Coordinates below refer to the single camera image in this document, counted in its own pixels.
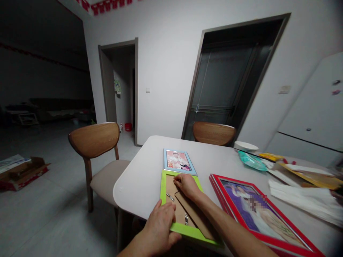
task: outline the yellow package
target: yellow package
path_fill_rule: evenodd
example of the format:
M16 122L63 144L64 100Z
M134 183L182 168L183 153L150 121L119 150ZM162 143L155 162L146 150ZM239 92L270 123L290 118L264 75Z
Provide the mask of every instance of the yellow package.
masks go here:
M283 156L281 156L281 155L274 155L272 153L260 153L259 155L264 157L264 158L268 158L268 159L270 159L272 161L275 161L275 162L280 160L280 159L283 159Z

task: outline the wall outlet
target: wall outlet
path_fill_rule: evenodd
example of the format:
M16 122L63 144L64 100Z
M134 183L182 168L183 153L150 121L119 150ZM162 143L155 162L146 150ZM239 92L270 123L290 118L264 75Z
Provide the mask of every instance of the wall outlet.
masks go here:
M290 88L291 86L282 86L279 91L279 94L288 94L290 91Z

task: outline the person's left hand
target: person's left hand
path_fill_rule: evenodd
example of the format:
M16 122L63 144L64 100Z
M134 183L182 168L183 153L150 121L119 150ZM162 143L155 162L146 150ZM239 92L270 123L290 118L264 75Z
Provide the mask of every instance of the person's left hand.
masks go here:
M175 222L176 205L171 202L161 206L161 199L151 212L144 229L137 235L148 256L161 255L181 239L181 235L170 232Z

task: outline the gray floor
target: gray floor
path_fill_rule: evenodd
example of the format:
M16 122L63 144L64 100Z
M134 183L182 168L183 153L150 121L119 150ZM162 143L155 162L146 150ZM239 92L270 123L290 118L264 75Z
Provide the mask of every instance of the gray floor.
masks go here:
M0 160L15 154L43 157L49 171L18 192L0 192L0 256L115 256L113 208L96 194L87 212L85 167L68 142L78 128L70 121L40 130L0 130ZM131 132L121 134L119 158L132 160L140 147ZM115 160L111 150L92 160L93 174Z

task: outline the red bucket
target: red bucket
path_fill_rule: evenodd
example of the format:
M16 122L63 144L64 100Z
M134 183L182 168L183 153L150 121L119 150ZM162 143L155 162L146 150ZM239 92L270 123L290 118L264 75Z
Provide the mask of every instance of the red bucket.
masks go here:
M131 123L125 123L125 131L131 131L132 130L132 124Z

